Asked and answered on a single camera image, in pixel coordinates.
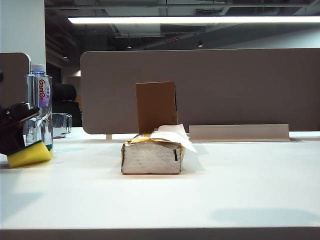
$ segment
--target yellow sponge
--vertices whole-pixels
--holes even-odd
[[[53,157],[52,147],[49,149],[43,141],[37,141],[7,156],[12,168],[49,161]]]

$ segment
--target brown cardboard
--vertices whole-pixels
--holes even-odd
[[[135,94],[139,133],[178,124],[174,82],[136,83]]]

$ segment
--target ceiling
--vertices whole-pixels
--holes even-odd
[[[291,16],[319,15],[319,0],[45,0],[47,54],[79,64],[86,51],[194,49],[183,39],[243,41],[315,25],[72,24],[70,16]]]

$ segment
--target plastic bottle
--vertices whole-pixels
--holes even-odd
[[[52,127],[52,77],[46,67],[32,64],[31,74],[26,75],[27,101],[40,108],[36,117],[27,122],[26,146],[42,140],[48,150],[53,149]]]

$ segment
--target glass cup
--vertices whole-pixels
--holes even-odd
[[[71,133],[72,116],[67,113],[52,113],[53,138],[65,138]]]

